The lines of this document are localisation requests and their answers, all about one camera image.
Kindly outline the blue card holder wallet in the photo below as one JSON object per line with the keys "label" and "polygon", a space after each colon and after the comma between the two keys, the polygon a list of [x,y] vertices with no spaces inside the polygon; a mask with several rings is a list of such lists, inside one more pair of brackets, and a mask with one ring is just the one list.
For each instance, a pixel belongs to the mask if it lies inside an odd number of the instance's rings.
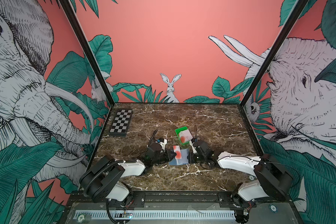
{"label": "blue card holder wallet", "polygon": [[185,165],[189,163],[188,156],[189,150],[188,149],[180,149],[174,150],[176,153],[175,158],[169,162],[169,165],[178,166],[178,165]]}

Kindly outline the white red credit card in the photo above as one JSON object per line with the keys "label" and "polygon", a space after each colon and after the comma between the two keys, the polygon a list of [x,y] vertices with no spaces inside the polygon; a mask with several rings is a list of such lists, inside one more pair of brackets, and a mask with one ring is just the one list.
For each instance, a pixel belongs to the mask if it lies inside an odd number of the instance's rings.
{"label": "white red credit card", "polygon": [[181,159],[182,158],[182,153],[181,153],[180,146],[173,146],[173,150],[174,150],[174,153],[176,154],[175,159],[176,160]]}

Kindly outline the green card tray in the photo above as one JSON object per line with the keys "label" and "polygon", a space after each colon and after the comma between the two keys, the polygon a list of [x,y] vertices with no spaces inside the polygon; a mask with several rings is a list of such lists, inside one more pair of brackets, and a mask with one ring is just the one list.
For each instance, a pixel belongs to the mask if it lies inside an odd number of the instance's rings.
{"label": "green card tray", "polygon": [[193,136],[187,127],[178,128],[175,130],[175,133],[182,145],[189,144],[193,139]]}

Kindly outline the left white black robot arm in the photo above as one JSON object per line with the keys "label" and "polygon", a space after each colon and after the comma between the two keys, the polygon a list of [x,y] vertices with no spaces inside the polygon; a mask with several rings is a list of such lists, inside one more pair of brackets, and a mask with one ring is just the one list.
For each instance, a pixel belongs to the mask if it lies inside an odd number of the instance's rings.
{"label": "left white black robot arm", "polygon": [[132,190],[119,180],[128,176],[141,176],[153,166],[175,159],[176,152],[165,149],[162,143],[151,143],[138,158],[117,160],[111,155],[104,156],[79,179],[83,194],[98,203],[106,199],[130,203]]}

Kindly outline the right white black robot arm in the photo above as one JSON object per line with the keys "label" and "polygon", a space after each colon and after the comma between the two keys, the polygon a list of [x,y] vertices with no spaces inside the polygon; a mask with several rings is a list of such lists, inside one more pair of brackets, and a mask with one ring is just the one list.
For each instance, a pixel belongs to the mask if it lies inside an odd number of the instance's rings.
{"label": "right white black robot arm", "polygon": [[192,139],[189,144],[193,150],[189,155],[190,163],[205,163],[210,167],[232,169],[256,178],[237,188],[238,199],[246,202],[265,197],[277,201],[288,200],[293,175],[272,155],[248,157],[212,150],[207,142],[196,138]]}

